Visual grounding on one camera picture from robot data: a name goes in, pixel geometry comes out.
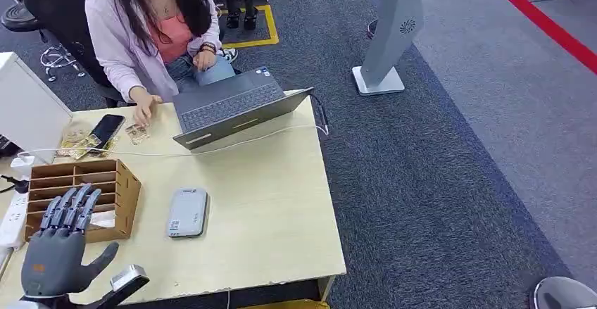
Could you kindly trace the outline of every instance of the wooden sorter slot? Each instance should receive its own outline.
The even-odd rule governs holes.
[[[39,230],[44,212],[53,198],[86,183],[92,184],[92,191],[101,189],[93,212],[114,210],[116,214],[112,228],[89,226],[85,233],[87,243],[128,239],[131,236],[141,182],[120,160],[37,166],[33,167],[31,177],[25,222],[27,241]]]

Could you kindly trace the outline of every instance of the black stool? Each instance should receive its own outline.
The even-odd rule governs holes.
[[[48,42],[48,38],[43,33],[42,29],[44,26],[42,23],[35,18],[23,3],[17,3],[2,15],[2,25],[6,29],[13,32],[33,32],[39,31],[39,35],[44,43]],[[72,57],[62,44],[58,43],[58,46],[49,47],[39,58],[39,62],[46,68],[46,75],[48,75],[48,81],[53,82],[56,80],[56,76],[53,74],[53,69],[64,68],[65,66],[72,66],[77,72],[78,77],[84,77],[85,73],[82,72],[77,64],[77,61]]]

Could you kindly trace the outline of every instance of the laptop keyboard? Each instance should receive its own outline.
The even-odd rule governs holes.
[[[277,84],[267,84],[251,91],[231,96],[211,105],[196,108],[182,114],[184,131],[190,132],[218,121],[234,117],[253,108],[284,98],[284,92]]]

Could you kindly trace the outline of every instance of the woman's hand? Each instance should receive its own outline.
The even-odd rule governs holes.
[[[137,103],[137,106],[134,108],[134,122],[139,126],[149,126],[151,107],[155,103],[163,103],[162,98],[149,94],[145,87],[140,86],[131,88],[129,96]]]
[[[215,64],[215,54],[211,51],[201,51],[193,58],[193,64],[200,71],[205,71]]]

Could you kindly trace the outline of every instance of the robot finger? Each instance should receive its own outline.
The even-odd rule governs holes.
[[[85,207],[81,210],[79,219],[75,225],[75,230],[84,232],[87,229],[92,219],[93,208],[95,207],[97,199],[100,195],[101,189],[96,189],[91,195],[89,195],[87,202],[85,203]]]
[[[70,203],[68,213],[66,213],[66,217],[63,223],[64,227],[73,229],[75,220],[77,219],[77,213],[79,211],[79,208],[83,204],[83,198],[85,197],[85,195],[87,195],[87,192],[91,189],[91,187],[92,184],[84,184],[81,187],[81,189],[79,189],[77,196],[73,199],[73,202]]]
[[[50,202],[48,208],[46,208],[46,212],[44,213],[44,217],[42,218],[42,224],[39,226],[39,229],[41,231],[44,231],[50,227],[52,217],[54,216],[56,208],[58,207],[61,199],[62,198],[60,196],[57,196]]]
[[[54,236],[54,234],[56,233],[56,230],[54,228],[48,228],[46,230],[44,230],[44,232],[42,232],[42,238],[51,238]]]
[[[62,221],[64,220],[64,214],[68,210],[68,203],[70,202],[70,198],[73,197],[73,194],[76,191],[76,188],[71,188],[62,197],[62,200],[56,207],[56,211],[54,212],[54,216],[52,217],[52,221],[50,223],[50,225],[53,228],[58,228],[62,225]]]
[[[56,230],[55,237],[67,237],[71,233],[70,228],[62,227]]]

